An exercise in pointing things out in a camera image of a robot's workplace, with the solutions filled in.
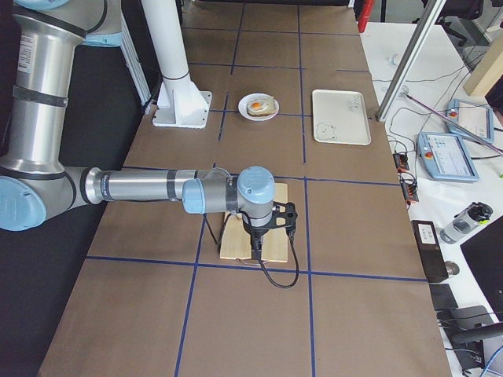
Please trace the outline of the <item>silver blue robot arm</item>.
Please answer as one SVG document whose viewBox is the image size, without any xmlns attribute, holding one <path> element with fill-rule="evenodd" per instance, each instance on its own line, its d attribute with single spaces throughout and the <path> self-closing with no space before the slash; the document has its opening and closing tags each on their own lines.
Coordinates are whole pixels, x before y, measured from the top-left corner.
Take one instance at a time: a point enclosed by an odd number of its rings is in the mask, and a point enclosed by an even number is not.
<svg viewBox="0 0 503 377">
<path fill-rule="evenodd" d="M 272 174 L 210 170 L 100 170 L 60 163 L 61 135 L 75 48 L 119 46 L 118 1 L 17 1 L 21 27 L 9 147 L 1 158 L 1 227 L 24 231 L 67 210 L 112 201 L 175 201 L 190 214 L 242 214 L 251 256 L 276 225 Z"/>
</svg>

